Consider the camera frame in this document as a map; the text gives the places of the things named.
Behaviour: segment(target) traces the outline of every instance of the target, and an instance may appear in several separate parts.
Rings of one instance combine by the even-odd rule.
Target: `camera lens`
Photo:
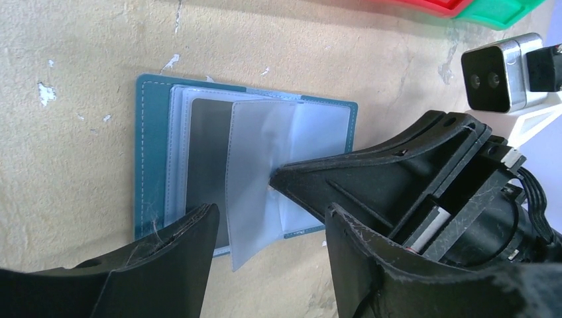
[[[480,78],[476,74],[471,76],[471,85],[474,89],[478,89],[478,87],[480,87]]]
[[[500,77],[496,73],[490,73],[488,75],[488,84],[490,84],[491,88],[496,88],[500,85]]]

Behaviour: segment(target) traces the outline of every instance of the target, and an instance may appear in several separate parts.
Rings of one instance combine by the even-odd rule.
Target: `beige table surface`
[[[462,52],[544,35],[552,6],[495,32],[356,0],[4,0],[0,266],[68,267],[131,241],[135,78],[174,54],[163,74],[356,101],[364,148],[428,109],[464,111]],[[216,258],[202,317],[336,317],[324,240],[277,242],[235,273]]]

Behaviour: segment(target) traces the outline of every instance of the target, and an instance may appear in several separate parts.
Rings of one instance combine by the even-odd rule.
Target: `blue wallet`
[[[137,80],[135,239],[216,203],[215,255],[236,270],[275,240],[323,229],[268,186],[278,167],[352,151],[357,104],[143,74]]]

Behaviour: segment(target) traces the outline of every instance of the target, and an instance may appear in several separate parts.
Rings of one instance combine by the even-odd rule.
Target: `cable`
[[[546,194],[538,180],[529,170],[521,167],[518,173],[521,175],[520,181],[527,195],[531,224],[538,232],[539,236],[542,237],[547,244],[550,244],[554,238],[554,232],[545,216],[547,207]]]

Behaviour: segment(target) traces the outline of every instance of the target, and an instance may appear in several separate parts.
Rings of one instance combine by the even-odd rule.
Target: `red tray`
[[[468,7],[473,0],[372,0],[387,1],[415,8],[443,18],[453,18]]]

